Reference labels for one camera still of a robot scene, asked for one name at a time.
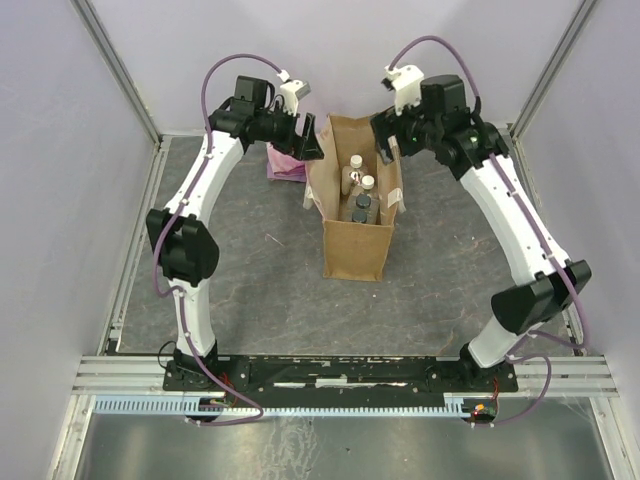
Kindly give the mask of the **square glass bottle yellow label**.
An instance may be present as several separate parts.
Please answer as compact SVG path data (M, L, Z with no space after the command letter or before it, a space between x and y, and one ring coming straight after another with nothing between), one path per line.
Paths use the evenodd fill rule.
M379 199L370 193L358 193L349 197L348 206L353 210L378 210Z

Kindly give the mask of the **square glass bottle black label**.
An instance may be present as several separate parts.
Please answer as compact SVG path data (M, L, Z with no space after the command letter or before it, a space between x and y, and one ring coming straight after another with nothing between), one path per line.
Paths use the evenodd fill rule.
M342 216L341 220L347 223L369 224L375 225L377 220L377 211L375 209L362 209L355 207L353 209L347 208Z

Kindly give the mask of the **beige canvas tote bag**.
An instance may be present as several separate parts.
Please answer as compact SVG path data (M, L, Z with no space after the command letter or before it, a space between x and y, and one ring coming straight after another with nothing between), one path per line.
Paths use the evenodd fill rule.
M405 210L400 163L383 163L367 117L330 114L318 140L324 158L305 166L303 205L316 207L322 217L323 274L342 280L380 281L392 243L395 217ZM342 170L353 155L362 157L378 189L380 210L373 225L343 220L347 199L341 194Z

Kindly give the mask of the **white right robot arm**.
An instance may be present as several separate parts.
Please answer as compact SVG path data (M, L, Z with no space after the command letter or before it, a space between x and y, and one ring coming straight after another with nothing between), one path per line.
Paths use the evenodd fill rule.
M510 268L513 286L492 296L490 320L460 351L459 382L478 391L526 337L577 302L591 269L554 240L521 187L504 138L482 119L479 98L467 104L459 76L427 78L408 66L388 70L382 83L394 94L393 105L370 119L382 161L433 153L479 206Z

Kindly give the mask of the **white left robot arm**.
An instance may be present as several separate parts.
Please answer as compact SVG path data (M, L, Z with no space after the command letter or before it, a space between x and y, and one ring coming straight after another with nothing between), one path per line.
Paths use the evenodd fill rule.
M177 360L187 365L185 376L199 390L215 387L221 375L209 313L209 280L220 250L208 225L222 187L255 142L269 143L298 161L324 156L314 115L306 115L303 128L296 128L299 103L309 94L309 84L286 73L279 77L280 86L254 77L237 78L233 96L206 113L201 150L182 185L164 208L152 209L146 217L154 263L175 300Z

